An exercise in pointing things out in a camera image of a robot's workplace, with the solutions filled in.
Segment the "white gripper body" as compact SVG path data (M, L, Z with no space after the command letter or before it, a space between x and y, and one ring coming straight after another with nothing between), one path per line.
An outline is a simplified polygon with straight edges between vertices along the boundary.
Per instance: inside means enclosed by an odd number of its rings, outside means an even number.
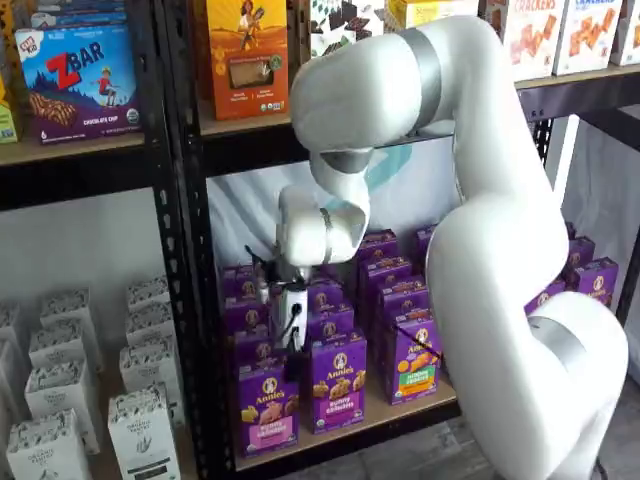
M278 349L304 350L308 325L308 288L304 281L283 284L271 311L271 336Z

